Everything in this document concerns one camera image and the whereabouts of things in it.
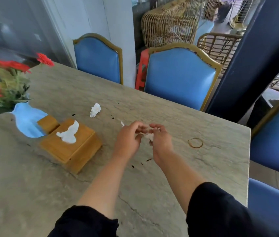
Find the forearm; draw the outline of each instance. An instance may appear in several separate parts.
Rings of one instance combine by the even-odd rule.
[[[126,158],[113,156],[93,180],[78,201],[78,205],[90,206],[113,219],[115,202],[127,161]]]
[[[161,159],[159,166],[186,214],[194,190],[204,183],[205,179],[174,152],[164,153]]]

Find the light blue vase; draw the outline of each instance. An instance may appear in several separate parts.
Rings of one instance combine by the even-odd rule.
[[[27,137],[38,138],[46,135],[37,124],[47,116],[45,112],[31,107],[28,102],[23,102],[17,103],[11,113],[15,116],[16,127]]]

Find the black sleeve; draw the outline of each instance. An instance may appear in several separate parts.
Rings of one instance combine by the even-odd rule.
[[[48,237],[116,237],[118,220],[108,219],[88,206],[67,209]]]
[[[186,215],[190,237],[279,237],[232,195],[206,182],[192,194]]]

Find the red plastic chair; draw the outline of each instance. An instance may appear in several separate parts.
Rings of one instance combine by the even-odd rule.
[[[147,74],[147,66],[148,66],[148,49],[145,49],[141,52],[140,62],[138,65],[138,73],[136,76],[135,89],[139,91],[144,91],[146,74]]]

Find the marble table top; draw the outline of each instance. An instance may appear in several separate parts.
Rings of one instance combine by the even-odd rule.
[[[0,187],[5,190],[3,194],[0,188],[0,211],[5,216],[0,236],[47,236],[110,159],[121,121],[165,125],[173,136],[174,150],[189,165],[247,204],[248,127],[61,64],[31,71],[31,106],[59,122],[74,118],[84,123],[97,132],[103,146],[79,175],[72,175],[39,148],[40,138],[27,138],[16,129],[12,114],[0,115]],[[96,102],[102,110],[90,118]],[[192,148],[188,140],[195,147],[203,146]],[[121,182],[118,235],[187,236],[185,215],[151,158],[151,146],[143,139]]]

